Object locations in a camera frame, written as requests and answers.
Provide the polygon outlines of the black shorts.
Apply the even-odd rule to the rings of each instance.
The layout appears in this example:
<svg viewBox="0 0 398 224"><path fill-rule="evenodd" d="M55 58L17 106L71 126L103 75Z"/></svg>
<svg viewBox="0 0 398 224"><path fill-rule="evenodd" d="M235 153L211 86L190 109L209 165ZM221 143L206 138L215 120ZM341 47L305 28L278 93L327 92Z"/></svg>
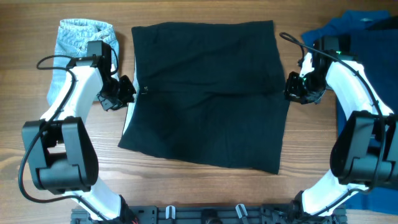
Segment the black shorts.
<svg viewBox="0 0 398 224"><path fill-rule="evenodd" d="M272 21L133 27L137 98L119 147L277 174L289 102Z"/></svg>

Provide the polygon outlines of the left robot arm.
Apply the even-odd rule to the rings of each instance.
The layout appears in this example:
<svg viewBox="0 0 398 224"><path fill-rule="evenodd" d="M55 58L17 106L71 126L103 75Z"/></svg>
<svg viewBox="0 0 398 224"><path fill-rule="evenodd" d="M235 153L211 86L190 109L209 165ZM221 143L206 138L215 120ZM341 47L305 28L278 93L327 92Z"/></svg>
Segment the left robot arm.
<svg viewBox="0 0 398 224"><path fill-rule="evenodd" d="M116 51L101 40L89 41L84 57L68 57L61 69L67 78L52 106L22 127L25 154L18 186L31 202L72 199L94 223L137 223L121 195L98 176L99 162L85 128L97 99L105 111L134 102L136 90L127 76L113 78L119 65Z"/></svg>

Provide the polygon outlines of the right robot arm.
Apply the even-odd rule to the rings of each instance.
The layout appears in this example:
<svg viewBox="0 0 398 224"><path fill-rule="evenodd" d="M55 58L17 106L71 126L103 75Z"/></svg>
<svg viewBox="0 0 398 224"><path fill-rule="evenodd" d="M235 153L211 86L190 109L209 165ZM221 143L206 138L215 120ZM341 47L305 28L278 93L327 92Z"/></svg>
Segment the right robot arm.
<svg viewBox="0 0 398 224"><path fill-rule="evenodd" d="M380 99L357 56L336 36L324 36L313 46L288 33L280 36L302 51L300 72L286 81L286 100L302 105L319 103L333 90L346 117L330 155L330 170L301 191L287 210L290 222L315 222L357 193L397 181L397 115Z"/></svg>

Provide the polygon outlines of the folded light blue jeans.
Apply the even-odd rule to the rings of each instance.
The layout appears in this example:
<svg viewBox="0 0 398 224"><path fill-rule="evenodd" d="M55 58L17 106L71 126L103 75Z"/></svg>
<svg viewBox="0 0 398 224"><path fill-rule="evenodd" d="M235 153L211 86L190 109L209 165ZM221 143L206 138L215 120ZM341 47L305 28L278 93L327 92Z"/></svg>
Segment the folded light blue jeans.
<svg viewBox="0 0 398 224"><path fill-rule="evenodd" d="M84 57L87 53L89 41L102 40L108 44L113 51L111 70L112 77L119 78L115 72L119 60L119 42L113 25L91 19L63 19L58 27L58 34L55 42L54 67L66 67L70 61L66 56L73 58Z"/></svg>

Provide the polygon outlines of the dark navy shirt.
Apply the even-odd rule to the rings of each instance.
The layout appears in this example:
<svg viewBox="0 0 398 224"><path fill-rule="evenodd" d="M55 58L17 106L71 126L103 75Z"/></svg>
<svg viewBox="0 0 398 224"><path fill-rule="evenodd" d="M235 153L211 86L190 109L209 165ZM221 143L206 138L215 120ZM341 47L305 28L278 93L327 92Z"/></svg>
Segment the dark navy shirt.
<svg viewBox="0 0 398 224"><path fill-rule="evenodd" d="M397 113L397 30L359 30L350 34L350 52L385 105Z"/></svg>

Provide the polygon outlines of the black t-shirt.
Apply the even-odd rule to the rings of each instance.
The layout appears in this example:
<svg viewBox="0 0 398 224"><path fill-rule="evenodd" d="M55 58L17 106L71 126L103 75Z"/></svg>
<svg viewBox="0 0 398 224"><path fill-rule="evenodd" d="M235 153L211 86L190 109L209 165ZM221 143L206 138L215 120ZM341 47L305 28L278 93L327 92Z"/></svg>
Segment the black t-shirt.
<svg viewBox="0 0 398 224"><path fill-rule="evenodd" d="M394 30L398 29L398 16L389 17L369 26L366 30Z"/></svg>

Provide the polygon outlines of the blue polo shirt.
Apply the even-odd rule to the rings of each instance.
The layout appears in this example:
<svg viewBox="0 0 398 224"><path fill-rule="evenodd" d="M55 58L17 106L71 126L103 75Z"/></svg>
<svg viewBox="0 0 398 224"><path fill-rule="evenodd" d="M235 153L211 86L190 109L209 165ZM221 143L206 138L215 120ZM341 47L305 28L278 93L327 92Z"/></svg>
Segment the blue polo shirt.
<svg viewBox="0 0 398 224"><path fill-rule="evenodd" d="M350 52L350 34L366 30L378 21L391 17L389 11L346 11L340 18L333 18L322 28L305 32L301 35L306 45L323 36L339 36L348 44ZM369 195L357 194L345 202L346 208L372 210L374 212L397 215L397 190L384 187L375 188Z"/></svg>

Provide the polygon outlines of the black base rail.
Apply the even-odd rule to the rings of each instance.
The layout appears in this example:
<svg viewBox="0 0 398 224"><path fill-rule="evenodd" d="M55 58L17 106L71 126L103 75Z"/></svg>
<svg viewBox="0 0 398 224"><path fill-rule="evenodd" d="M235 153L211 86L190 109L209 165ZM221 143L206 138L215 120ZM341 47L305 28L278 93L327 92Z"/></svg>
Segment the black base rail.
<svg viewBox="0 0 398 224"><path fill-rule="evenodd" d="M156 207L133 206L129 207L137 217L136 223L144 224L205 224L205 223L254 223L254 224L281 224L281 223L328 223L347 224L348 217L344 205L334 209L328 217L312 217L306 222L300 219L288 220L287 204L264 204L261 206L245 206L245 212L239 212L235 207ZM92 220L84 209L73 209L71 221L73 224L102 223Z"/></svg>

